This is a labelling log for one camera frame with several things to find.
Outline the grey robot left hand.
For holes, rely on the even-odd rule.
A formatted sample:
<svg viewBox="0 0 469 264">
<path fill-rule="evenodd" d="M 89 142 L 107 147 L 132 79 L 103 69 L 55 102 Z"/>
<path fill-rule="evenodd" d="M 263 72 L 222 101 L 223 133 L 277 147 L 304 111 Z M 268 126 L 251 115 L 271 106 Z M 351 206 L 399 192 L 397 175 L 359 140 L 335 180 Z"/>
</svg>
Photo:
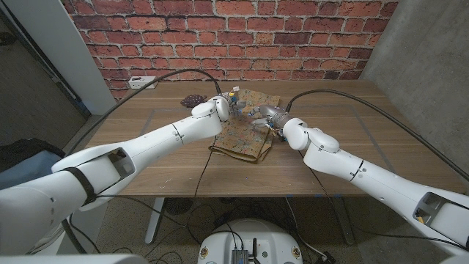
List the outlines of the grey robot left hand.
<svg viewBox="0 0 469 264">
<path fill-rule="evenodd" d="M 228 93 L 229 113 L 233 117 L 240 116 L 246 107 L 246 101 L 239 98 L 238 91 Z"/>
</svg>

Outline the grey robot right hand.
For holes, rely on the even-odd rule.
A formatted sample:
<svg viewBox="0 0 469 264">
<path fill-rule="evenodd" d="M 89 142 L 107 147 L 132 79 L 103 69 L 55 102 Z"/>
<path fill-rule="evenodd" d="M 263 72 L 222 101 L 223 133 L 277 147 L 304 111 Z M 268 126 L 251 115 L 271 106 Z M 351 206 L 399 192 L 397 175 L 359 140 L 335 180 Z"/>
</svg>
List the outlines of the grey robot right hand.
<svg viewBox="0 0 469 264">
<path fill-rule="evenodd" d="M 261 117 L 253 121 L 256 128 L 269 127 L 274 129 L 283 128 L 292 117 L 282 108 L 271 105 L 255 106 L 249 111 L 248 116 L 254 117 L 260 114 Z"/>
</svg>

